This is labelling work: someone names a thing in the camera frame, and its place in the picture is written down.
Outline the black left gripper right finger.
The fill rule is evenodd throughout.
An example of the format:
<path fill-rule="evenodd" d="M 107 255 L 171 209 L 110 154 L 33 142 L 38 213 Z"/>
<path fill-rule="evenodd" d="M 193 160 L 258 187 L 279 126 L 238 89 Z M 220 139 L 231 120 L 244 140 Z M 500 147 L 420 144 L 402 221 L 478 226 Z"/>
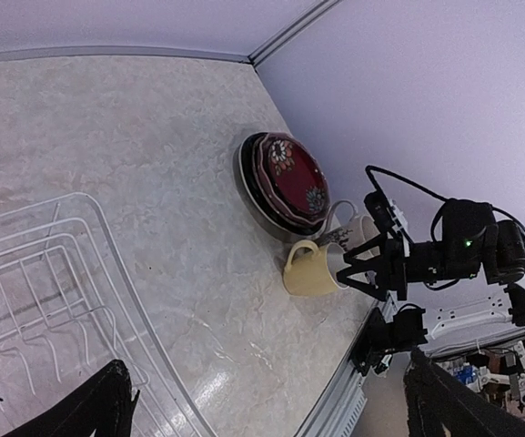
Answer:
<path fill-rule="evenodd" d="M 403 382 L 410 436 L 525 436 L 525 421 L 483 400 L 418 348 Z"/>

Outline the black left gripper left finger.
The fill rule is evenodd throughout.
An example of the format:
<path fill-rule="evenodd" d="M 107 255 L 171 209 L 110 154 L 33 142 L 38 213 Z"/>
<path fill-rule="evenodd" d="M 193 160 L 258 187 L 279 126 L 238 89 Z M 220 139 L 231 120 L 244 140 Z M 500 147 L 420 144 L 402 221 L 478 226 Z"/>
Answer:
<path fill-rule="evenodd" d="M 48 411 L 10 436 L 129 436 L 138 392 L 121 360 L 112 360 Z"/>

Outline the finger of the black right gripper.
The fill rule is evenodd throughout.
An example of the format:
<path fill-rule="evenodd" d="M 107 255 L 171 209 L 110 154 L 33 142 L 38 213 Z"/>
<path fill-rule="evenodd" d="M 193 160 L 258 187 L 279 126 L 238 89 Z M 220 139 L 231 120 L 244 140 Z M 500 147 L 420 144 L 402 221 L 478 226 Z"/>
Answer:
<path fill-rule="evenodd" d="M 336 274 L 336 279 L 343 286 L 358 290 L 375 300 L 385 301 L 388 298 L 388 292 L 370 281 L 365 272 L 346 268 Z"/>
<path fill-rule="evenodd" d="M 344 253 L 346 268 L 385 269 L 389 264 L 389 253 L 394 247 L 394 239 L 387 234 L 379 234 L 358 247 Z"/>

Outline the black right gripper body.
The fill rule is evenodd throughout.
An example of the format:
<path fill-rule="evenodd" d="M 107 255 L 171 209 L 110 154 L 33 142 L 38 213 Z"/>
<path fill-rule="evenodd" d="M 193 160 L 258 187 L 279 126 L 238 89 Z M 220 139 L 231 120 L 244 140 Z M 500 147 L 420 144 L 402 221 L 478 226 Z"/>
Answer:
<path fill-rule="evenodd" d="M 395 291 L 398 300 L 408 299 L 410 283 L 435 283 L 441 280 L 442 254 L 432 242 L 415 243 L 405 254 L 404 244 L 387 239 L 382 246 L 383 271 L 378 284 L 385 290 Z"/>

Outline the floral patterned tall mug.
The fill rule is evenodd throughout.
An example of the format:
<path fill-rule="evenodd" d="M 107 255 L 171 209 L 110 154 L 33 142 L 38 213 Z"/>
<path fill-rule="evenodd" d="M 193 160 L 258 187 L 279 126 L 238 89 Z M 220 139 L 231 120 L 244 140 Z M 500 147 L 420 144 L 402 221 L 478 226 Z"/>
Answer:
<path fill-rule="evenodd" d="M 337 209 L 343 205 L 351 208 L 352 214 L 347 222 L 334 222 Z M 325 221 L 324 232 L 315 240 L 319 246 L 335 243 L 345 251 L 355 249 L 380 234 L 375 221 L 369 215 L 362 215 L 357 206 L 350 200 L 335 201 L 329 208 Z"/>

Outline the yellow mug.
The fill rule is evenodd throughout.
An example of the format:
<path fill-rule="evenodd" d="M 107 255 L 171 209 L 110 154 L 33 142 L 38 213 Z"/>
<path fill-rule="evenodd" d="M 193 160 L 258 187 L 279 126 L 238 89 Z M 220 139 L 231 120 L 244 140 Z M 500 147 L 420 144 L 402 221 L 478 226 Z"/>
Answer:
<path fill-rule="evenodd" d="M 348 286 L 337 280 L 337 273 L 346 266 L 345 250 L 336 243 L 318 246 L 301 240 L 293 245 L 283 269 L 283 284 L 290 295 L 325 296 Z"/>

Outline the maroon pink plate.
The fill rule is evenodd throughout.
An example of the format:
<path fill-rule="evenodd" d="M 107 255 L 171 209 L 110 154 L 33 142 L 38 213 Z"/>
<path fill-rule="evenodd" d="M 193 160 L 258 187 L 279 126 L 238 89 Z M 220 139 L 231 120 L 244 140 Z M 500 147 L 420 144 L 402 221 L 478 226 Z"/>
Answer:
<path fill-rule="evenodd" d="M 281 198 L 278 190 L 273 186 L 272 181 L 270 180 L 268 164 L 266 156 L 264 155 L 265 149 L 262 146 L 262 142 L 267 134 L 282 134 L 290 137 L 290 135 L 286 133 L 267 132 L 266 135 L 263 136 L 262 139 L 258 140 L 255 144 L 252 165 L 254 169 L 255 180 L 260 185 L 265 200 L 270 203 L 270 206 L 279 214 L 280 217 L 293 225 L 314 226 L 317 225 L 321 220 L 326 221 L 327 214 L 331 206 L 329 193 L 329 204 L 327 211 L 323 215 L 319 215 L 316 218 L 309 218 L 303 214 L 298 213 L 293 207 L 291 207 L 285 200 Z"/>

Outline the black rimmed striped plate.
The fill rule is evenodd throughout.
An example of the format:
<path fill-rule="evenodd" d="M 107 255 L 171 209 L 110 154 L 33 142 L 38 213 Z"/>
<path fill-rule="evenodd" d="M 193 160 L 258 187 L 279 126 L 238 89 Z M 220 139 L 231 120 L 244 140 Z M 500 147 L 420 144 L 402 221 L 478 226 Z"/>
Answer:
<path fill-rule="evenodd" d="M 263 191 L 255 180 L 252 165 L 255 144 L 265 135 L 266 132 L 254 133 L 246 137 L 235 150 L 233 170 L 240 197 L 258 225 L 273 238 L 285 243 L 318 238 L 325 230 L 325 220 L 314 226 L 292 225 L 280 217 L 265 200 Z"/>

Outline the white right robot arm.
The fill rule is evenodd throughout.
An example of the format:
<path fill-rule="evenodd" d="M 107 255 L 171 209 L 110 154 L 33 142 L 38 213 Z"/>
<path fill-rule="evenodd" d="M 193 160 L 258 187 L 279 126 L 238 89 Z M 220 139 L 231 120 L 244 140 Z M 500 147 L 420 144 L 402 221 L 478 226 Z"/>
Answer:
<path fill-rule="evenodd" d="M 525 229 L 491 204 L 444 201 L 438 237 L 412 242 L 401 212 L 379 193 L 365 205 L 379 234 L 347 251 L 340 283 L 398 308 L 376 324 L 384 350 L 419 344 L 448 355 L 525 335 Z"/>

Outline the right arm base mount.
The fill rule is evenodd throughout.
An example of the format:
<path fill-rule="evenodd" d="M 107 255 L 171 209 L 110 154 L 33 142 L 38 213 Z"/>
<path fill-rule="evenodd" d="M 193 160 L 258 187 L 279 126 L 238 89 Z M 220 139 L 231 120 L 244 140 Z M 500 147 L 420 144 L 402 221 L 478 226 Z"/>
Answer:
<path fill-rule="evenodd" d="M 349 354 L 355 369 L 363 377 L 371 369 L 376 374 L 382 373 L 388 367 L 383 363 L 386 357 L 426 344 L 425 313 L 425 309 L 409 303 L 402 306 L 391 321 L 386 321 L 381 310 L 375 308 Z"/>

